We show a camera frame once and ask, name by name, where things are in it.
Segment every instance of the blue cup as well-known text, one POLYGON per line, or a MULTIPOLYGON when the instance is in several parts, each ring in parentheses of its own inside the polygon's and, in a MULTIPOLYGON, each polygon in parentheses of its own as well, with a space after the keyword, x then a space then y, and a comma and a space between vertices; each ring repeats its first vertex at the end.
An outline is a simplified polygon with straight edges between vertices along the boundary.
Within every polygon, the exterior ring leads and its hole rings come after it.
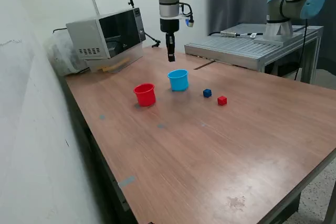
POLYGON ((184 91, 189 87, 188 71, 185 69, 170 72, 168 78, 173 91, 184 91))

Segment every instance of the blue tape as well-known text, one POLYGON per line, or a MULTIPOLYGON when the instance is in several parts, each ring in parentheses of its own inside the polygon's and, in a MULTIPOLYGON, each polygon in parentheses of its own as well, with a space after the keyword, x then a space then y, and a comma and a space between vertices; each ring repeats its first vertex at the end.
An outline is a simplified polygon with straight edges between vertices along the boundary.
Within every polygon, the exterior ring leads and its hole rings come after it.
POLYGON ((135 181, 135 177, 134 176, 131 176, 129 177, 128 179, 125 179, 124 181, 118 183, 119 187, 124 187, 124 186, 127 186, 129 185, 130 183, 134 182, 135 181))

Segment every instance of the metal platform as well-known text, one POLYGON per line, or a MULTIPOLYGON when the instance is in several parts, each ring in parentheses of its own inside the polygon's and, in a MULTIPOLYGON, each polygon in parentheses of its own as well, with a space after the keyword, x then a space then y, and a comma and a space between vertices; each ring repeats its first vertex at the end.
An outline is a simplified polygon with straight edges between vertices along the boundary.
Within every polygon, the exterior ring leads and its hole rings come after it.
MULTIPOLYGON (((263 33, 266 25, 240 24, 225 31, 235 33, 263 33)), ((297 33, 304 33, 304 26, 293 26, 297 33)), ((309 26, 307 29, 306 50, 303 58, 301 81, 313 83, 321 44, 323 27, 309 26)), ((292 53, 303 45, 303 36, 294 37, 287 46, 265 45, 252 38, 229 38, 221 35, 207 36, 200 41, 184 46, 186 54, 201 56, 240 67, 265 71, 265 66, 292 53)))

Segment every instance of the red cup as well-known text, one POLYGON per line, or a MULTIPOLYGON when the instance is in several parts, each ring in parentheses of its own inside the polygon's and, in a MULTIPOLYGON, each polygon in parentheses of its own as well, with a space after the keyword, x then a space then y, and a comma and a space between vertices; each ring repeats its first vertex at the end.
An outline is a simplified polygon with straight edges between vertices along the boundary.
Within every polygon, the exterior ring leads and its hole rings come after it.
POLYGON ((138 103, 141 107, 147 107, 155 103, 154 85, 144 83, 137 86, 133 92, 136 94, 138 103))

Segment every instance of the table leg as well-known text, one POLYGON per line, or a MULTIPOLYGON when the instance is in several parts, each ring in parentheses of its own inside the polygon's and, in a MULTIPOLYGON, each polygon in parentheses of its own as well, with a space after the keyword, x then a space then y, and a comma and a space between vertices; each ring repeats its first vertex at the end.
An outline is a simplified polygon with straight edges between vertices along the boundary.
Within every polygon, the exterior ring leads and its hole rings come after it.
POLYGON ((331 199, 329 202, 327 215, 323 224, 336 224, 336 184, 332 191, 331 199))
POLYGON ((321 38, 307 44, 302 62, 301 82, 313 84, 319 57, 321 38))

